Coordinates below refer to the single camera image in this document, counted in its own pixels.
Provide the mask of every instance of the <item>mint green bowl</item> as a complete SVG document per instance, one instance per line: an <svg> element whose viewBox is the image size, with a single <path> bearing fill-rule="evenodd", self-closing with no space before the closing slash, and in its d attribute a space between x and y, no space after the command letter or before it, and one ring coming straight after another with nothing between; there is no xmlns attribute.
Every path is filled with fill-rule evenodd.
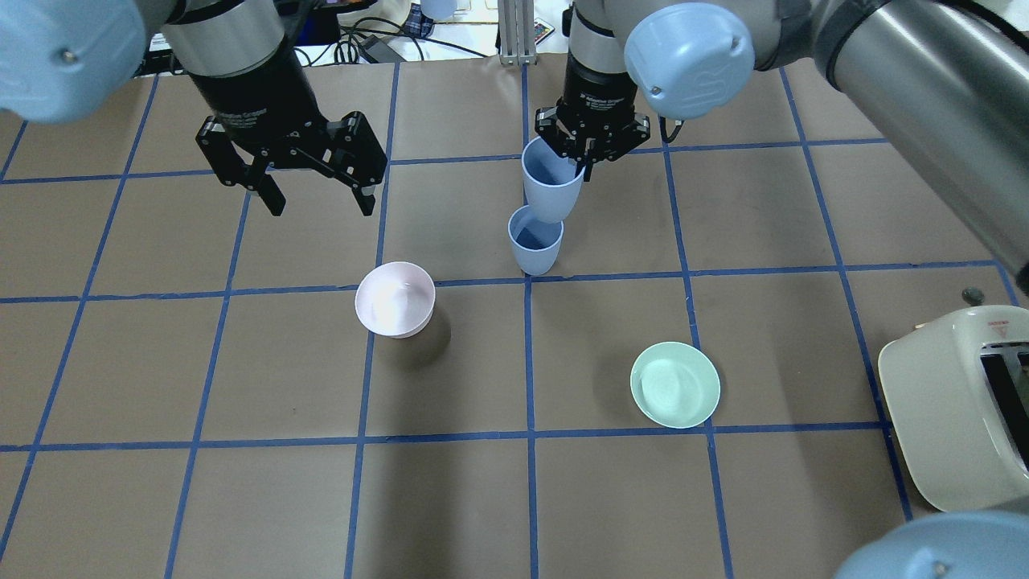
<svg viewBox="0 0 1029 579"><path fill-rule="evenodd" d="M636 406L654 423L688 429L718 406L721 381L701 351L682 342L654 345L636 359L630 376Z"/></svg>

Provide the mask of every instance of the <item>stacked cup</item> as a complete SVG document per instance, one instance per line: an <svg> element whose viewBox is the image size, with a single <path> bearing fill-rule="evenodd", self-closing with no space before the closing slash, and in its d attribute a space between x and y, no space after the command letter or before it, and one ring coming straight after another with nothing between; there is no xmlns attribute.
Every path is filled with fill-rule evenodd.
<svg viewBox="0 0 1029 579"><path fill-rule="evenodd" d="M522 150L522 179L529 204L507 220L507 237L525 273L543 275L557 260L564 219L575 206L584 172L576 172L573 160L554 152L540 137Z"/></svg>

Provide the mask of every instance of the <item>grid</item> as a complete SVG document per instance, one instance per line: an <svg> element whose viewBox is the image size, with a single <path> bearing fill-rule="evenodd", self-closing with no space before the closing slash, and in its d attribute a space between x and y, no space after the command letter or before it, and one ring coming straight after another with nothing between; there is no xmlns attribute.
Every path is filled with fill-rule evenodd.
<svg viewBox="0 0 1029 579"><path fill-rule="evenodd" d="M393 150L393 135L396 116L396 102L397 102L397 86L399 82L400 66L395 65L393 68L393 78L392 78L392 89L390 97L390 113L389 113L389 129L386 140L386 151L388 156L392 156ZM173 172L152 172L152 173L130 173L132 167L133 158L135 157L137 147L140 142L140 138L143 134L143 129L147 121L147 116L150 110L150 106L153 103L154 95L159 82L159 78L154 78L149 89L149 95L147 98L147 103L143 111L140 123L137 128L135 139L133 141L132 150L130 152L129 158L125 165L125 168L120 174L104 174L104 175L84 175L84 176L70 176L70 177L55 177L55 178L26 178L26 179L5 179L7 169L9 168L11 160L14 157L15 151L17 149L19 143L22 140L22 136L26 130L26 123L23 122L22 126L17 133L17 136L11 146L6 159L4 161L3 170L0 171L0 185L9 183L28 183L28 182L62 182L62 181L81 181L81 180L117 180L118 186L114 194L113 202L111 204L109 213L107 215L107 220L104 225L103 233L101 234L99 245L97 247L95 256L93 258L93 263L90 268L88 276L86 278L85 285L82 289L82 293L77 296L35 296L35 297L14 297L14 298L0 298L0 304L14 304L14 303L42 303L42 302L69 302L77 303L78 307L75 313L71 330L69 332L67 341L65 343L61 362L58 366L57 373L54 377L52 386L50 388L48 397L46 399L46 404L43 413L39 420L39 425L33 438L31 444L23 445L0 445L0 453L25 453L28 451L29 457L26 463L24 472L22 474L21 482L17 487L17 492L11 506L8 517L6 518L6 523L4 527L2 538L0 538L0 558L2 558L3 553L6 549L11 530L13 529L14 521L17 516L19 507L22 502L22 498L25 493L26 485L28 483L30 474L32 472L33 463L35 457L39 453L51 453L51 451L90 451L90 450L132 450L132 449L188 449L188 461L186 463L185 475L182 481L181 494L178 501L178 507L175 515L174 530L172 533L172 540L169 546L169 554L167 559L167 566L165 570L165 577L170 578L175 567L175 556L177 551L178 540L181 532L183 516L186 509L186 504L189 499L190 482L192 478L193 466L196 464L198 450L201 448L244 448L244 447L273 447L273 446L322 446L322 445L353 445L356 448L356 459L354 462L354 472L353 472L353 485L352 485L352 498L351 498L351 511L350 511L350 522L349 522L349 535L346 549L346 563L345 563L345 577L350 577L353 574L354 566L354 555L355 555L355 538L357 535L357 521L360 516L360 493L361 493L361 477L362 477L362 461L363 451L366 445L378 445L378 444L404 444L404 443L426 443L426 442L449 442L449 441L463 441L463 440L505 440L505 439L517 439L526 440L528 446L527 463L528 463L528 480L526 481L529 491L529 535L530 535L530 569L531 576L536 578L539 576L539 553L537 548L538 541L538 530L537 530L537 501L536 501L536 440L538 439L552 439L552 438L582 438L582 437L625 437L625 436L703 436L707 440L708 448L708 459L710 463L710 473L711 473L711 488L714 497L714 504L716 509L716 518L718 523L719 539L722 550L722 560L724 566L725 576L729 578L734 577L733 571L733 557L730 548L730 538L729 529L725 522L724 513L724 501L722 498L721 481L718 469L718 453L715 444L715 435L718 434L730 434L730 433L773 433L773 432L815 432L815 431L879 431L882 433L883 440L889 456L890 465L892 468L893 478L896 483L897 498L899 505L903 511L906 519L911 520L912 511L909 504L908 496L906 493L904 484L901 479L900 465L894 446L892 443L892 425L887 421L885 408L883 401L879 395L878 385L875 377L872 357L868 352L868 348L865 342L864 333L862 331L861 322L858 318L857 306L854 301L854 296L851 291L850 281L848 274L852 272L859 270L878 270L878 269L901 269L901 268L947 268L947 267L967 267L967 266L993 266L996 267L998 275L1003 281L1004 287L1007 292L1007 297L1012 304L1017 305L1018 299L1015 293L1015 288L1008 278L1006 272L1002 268L998 261L995 259L985 259L985 260L966 260L966 261L935 261L926 263L863 263L863 264L846 264L842 257L839 243L836 239L836 232L832 224L832 220L829 216L828 208L825 203L825 198L822 193L818 173L815 169L815 164L811 154L811 149L813 147L821 146L833 146L833 145L860 145L860 144L879 144L885 143L885 139L838 139L838 140L816 140L809 141L806 138L804 126L801 120L801 116L797 112L797 106L794 102L792 91L790 87L789 79L787 78L785 71L780 70L780 77L783 83L783 87L786 92L787 100L789 102L790 111L792 113L793 122L795 124L799 140L796 141L782 141L782 142L762 142L762 143L747 143L747 144L724 144L724 145L698 145L698 146L671 146L668 144L663 144L660 148L643 148L633 151L634 154L640 153L658 153L663 155L664 166L665 166L665 176L668 185L669 194L669 209L672 212L672 219L675 230L675 239L677 244L678 257L680 262L680 269L678 270L655 270L655 272L644 272L644 273L624 273L624 274L595 274L595 275L575 275L571 277L559 277L559 276L539 276L539 277L505 277L505 278L487 278L487 279L448 279L440 280L436 282L437 286L448 287L448 286L463 286L463 285L493 285L493 284L521 284L524 287L524 332L525 332L525 370L526 370L526 418L527 418L527 428L524 431L504 431L504 432L473 432L473 433L455 433L455 434L438 434L438 435L407 435L407 436L369 436L366 435L366 424L368 414L368 399L371 381L371 362L375 354L376 337L372 334L368 334L365 350L364 359L364 373L362 383L362 394L361 394L361 406L359 414L359 426L357 436L351 437L333 437L333 438L299 438L299 439L259 439L259 440L202 440L201 435L204 428L204 419L207 409L207 402L210 395L211 385L214 376L214 370L218 361L218 353L221 345L221 338L224 331L225 320L230 305L232 298L235 296L247 296L247 295L261 295L261 294L292 294L292 293L326 293L326 292L353 292L356 289L356 285L323 285L323 286L285 286L285 287L259 287L259 288L242 288L237 289L233 286L233 277L235 275L236 265L240 253L240 246L243 241L243 236L245 233L246 218L249 211L250 195L245 195L242 203L242 208L240 211L239 222L236 230L235 244L233 248L232 258L228 266L228 270L225 278L225 284L223 291L220 292L196 292L196 293L174 293L174 294L139 294L139 295L94 295L91 292L94 277L96 275L98 265L100 263L101 256L103 255L104 247L107 241L108 233L110 231L111 223L114 219L115 213L118 209L118 202L121 196L122 189L130 179L147 179L147 178L157 178L167 176L180 176L180 175L194 175L194 174L211 174L211 171L200 170L200 171L173 171ZM523 143L528 142L531 137L530 133L530 118L531 110L529 107L529 77L528 69L526 67L522 68L521 74L521 97L522 97L522 137ZM746 268L717 268L717 269L694 269L689 266L688 256L685 244L683 242L682 225L679 220L679 211L677 206L676 197L676 183L672 171L672 159L671 153L679 151L693 151L693 150L726 150L726 149L745 149L745 148L769 148L769 147L797 147L803 153L805 160L807 162L807 168L810 173L810 178L814 186L815 194L818 201L818 206L821 211L821 216L824 221L825 231L828 237L832 255L835 258L835 264L831 265L812 265L812 266L786 266L786 267L746 267ZM434 157L434 158L415 158L415 159L397 159L391 160L387 167L387 173L385 178L385 184L381 195L381 210L379 219L379 238L376 251L376 264L382 264L383 262L383 248L386 237L386 218L388 214L389 205L389 172L390 168L394 166L403 165L419 165L419 164L439 164L439 162L458 162L458 161L483 161L483 160L497 160L497 159L510 159L518 158L517 154L501 154L501 155L481 155L481 156L455 156L455 157ZM851 317L851 322L853 324L854 333L857 338L857 343L859 346L862 362L864 364L865 374L867 377L868 388L871 392L872 399L875 403L877 421L874 422L861 422L861 423L818 423L818 424L789 424L789 425L755 425L755 426L715 426L711 419L709 419L702 426L687 429L684 431L675 431L663 428L634 428L634 429L577 429L577 430L537 430L535 424L535 403L534 403L534 384L533 384L533 343L532 343L532 292L533 286L535 284L541 283L563 283L568 281L604 281L604 280L619 280L619 279L651 279L651 278L681 278L684 286L686 302L685 311L688 318L690 337L693 345L701 350L703 350L702 336L700 334L700 329L697 323L697 315L695 312L695 301L693 299L693 280L698 277L704 276L735 276L735 275L765 275L765 274L793 274L793 273L837 273L840 278L840 283L842 285L844 295L846 297L846 302ZM199 299L199 298L221 298L221 310L217 324L217 330L215 332L214 341L211 348L211 355L209 359L207 375L204 383L203 394L201 397L200 407L197 413L196 426L193 429L192 438L190 440L181 441L135 441L135 442L118 442L118 443L58 443L58 444L43 444L42 437L46 429L47 421L49 419L50 411L54 406L55 399L57 397L58 391L61 386L62 376L64 373L65 366L68 361L69 353L71 352L72 346L75 341L76 332L81 321L83 311L85 305L90 302L102 302L102 301L117 301L117 300L188 300L188 299Z"/></svg>

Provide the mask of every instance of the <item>bowl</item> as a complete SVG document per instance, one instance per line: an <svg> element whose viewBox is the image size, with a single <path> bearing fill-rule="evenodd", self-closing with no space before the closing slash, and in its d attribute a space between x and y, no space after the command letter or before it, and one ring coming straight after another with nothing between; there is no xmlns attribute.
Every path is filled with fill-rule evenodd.
<svg viewBox="0 0 1029 579"><path fill-rule="evenodd" d="M654 423L688 429L718 406L721 381L701 351L681 342L654 345L636 359L630 375L636 406Z"/></svg>
<svg viewBox="0 0 1029 579"><path fill-rule="evenodd" d="M361 324L380 336L410 338L432 319L436 286L422 267L407 261L383 263L357 286L354 310Z"/></svg>

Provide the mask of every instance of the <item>screw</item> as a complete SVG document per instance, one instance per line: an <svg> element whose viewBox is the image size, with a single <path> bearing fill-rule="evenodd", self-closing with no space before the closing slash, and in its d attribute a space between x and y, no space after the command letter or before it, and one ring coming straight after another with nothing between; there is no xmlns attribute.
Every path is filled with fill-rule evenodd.
<svg viewBox="0 0 1029 579"><path fill-rule="evenodd" d="M965 287L961 292L961 299L969 306L981 306L986 301L986 295L979 287Z"/></svg>

